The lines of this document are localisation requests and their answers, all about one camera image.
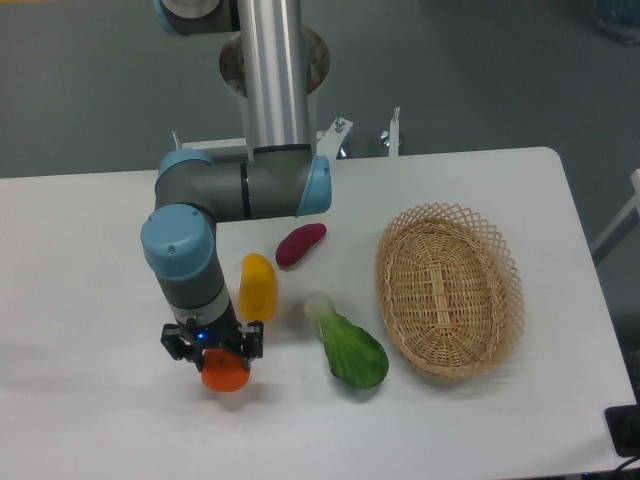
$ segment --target blue joint cap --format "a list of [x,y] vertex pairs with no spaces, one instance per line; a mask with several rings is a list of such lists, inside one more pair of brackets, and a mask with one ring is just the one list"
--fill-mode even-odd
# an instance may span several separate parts
[[184,281],[211,262],[215,239],[197,209],[181,203],[153,212],[140,233],[144,257],[161,278]]
[[153,8],[156,11],[156,15],[158,16],[158,20],[160,21],[160,25],[162,29],[168,33],[169,35],[180,35],[169,23],[166,15],[164,14],[164,10],[162,9],[162,0],[153,0]]
[[177,165],[182,162],[187,162],[190,160],[195,160],[199,162],[206,162],[209,165],[213,165],[213,160],[211,157],[200,150],[195,150],[193,148],[181,148],[180,150],[174,150],[164,156],[162,161],[160,162],[160,168],[158,168],[158,178],[156,179],[156,185],[158,185],[158,181],[160,177],[164,175],[167,170],[169,170],[174,165]]
[[296,217],[324,213],[331,206],[331,171],[327,157],[313,157]]

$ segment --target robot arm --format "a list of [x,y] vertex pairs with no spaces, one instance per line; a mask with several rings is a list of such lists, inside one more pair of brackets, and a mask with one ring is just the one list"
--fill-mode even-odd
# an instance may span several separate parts
[[[238,7],[253,161],[214,164],[197,150],[169,153],[141,241],[176,320],[161,337],[170,355],[201,370],[204,350],[224,348],[249,370],[262,356],[262,323],[251,322],[243,332],[236,320],[216,252],[216,225],[322,213],[331,204],[329,162],[312,153],[299,0],[155,4],[165,29],[186,32],[192,25],[191,33],[216,31],[216,12],[225,16]],[[191,17],[174,18],[180,15]]]

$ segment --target blue container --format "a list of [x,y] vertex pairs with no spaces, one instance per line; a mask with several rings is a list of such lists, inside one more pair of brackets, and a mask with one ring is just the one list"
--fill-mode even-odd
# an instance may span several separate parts
[[595,0],[593,17],[598,27],[615,40],[640,43],[640,0]]

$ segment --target white table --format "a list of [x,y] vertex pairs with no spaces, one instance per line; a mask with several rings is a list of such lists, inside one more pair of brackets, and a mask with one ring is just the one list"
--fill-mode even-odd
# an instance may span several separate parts
[[[6,479],[493,479],[612,469],[603,410],[634,397],[557,155],[506,150],[334,165],[322,216],[220,225],[233,295],[242,257],[290,229],[328,237],[279,272],[265,357],[214,394],[160,345],[171,313],[139,243],[154,172],[0,181],[0,477]],[[425,381],[389,341],[374,289],[388,221],[460,203],[504,234],[526,328],[497,370]],[[328,372],[301,303],[325,289],[386,348],[377,392]]]

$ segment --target yellow bell pepper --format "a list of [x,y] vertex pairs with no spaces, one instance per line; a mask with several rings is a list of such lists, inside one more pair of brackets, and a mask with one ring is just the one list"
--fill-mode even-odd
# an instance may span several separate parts
[[242,260],[240,280],[240,313],[248,321],[271,320],[276,311],[278,286],[269,260],[251,253]]

